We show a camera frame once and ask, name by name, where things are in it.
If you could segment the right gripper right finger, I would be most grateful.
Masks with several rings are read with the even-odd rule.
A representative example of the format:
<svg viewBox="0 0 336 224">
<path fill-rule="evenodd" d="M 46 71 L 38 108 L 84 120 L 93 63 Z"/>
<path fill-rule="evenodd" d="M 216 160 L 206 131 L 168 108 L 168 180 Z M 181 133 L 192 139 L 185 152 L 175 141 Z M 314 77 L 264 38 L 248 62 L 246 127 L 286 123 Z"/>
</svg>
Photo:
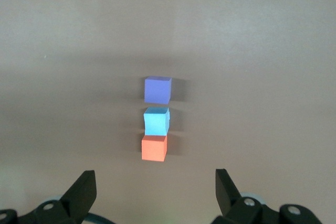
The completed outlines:
<svg viewBox="0 0 336 224">
<path fill-rule="evenodd" d="M 275 211 L 253 197 L 243 197 L 226 169 L 216 170 L 215 191 L 222 214 L 212 223 L 322 223 L 311 210 L 301 205 L 285 204 Z"/>
</svg>

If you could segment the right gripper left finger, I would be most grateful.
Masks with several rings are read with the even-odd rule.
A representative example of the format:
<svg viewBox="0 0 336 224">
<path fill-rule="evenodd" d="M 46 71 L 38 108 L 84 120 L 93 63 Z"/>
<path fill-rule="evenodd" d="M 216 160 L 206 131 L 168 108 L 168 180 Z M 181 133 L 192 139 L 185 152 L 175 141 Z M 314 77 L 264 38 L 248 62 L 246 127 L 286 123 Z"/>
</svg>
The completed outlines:
<svg viewBox="0 0 336 224">
<path fill-rule="evenodd" d="M 23 216 L 2 209 L 1 223 L 82 223 L 95 200 L 95 171 L 86 170 L 59 200 L 46 201 Z"/>
</svg>

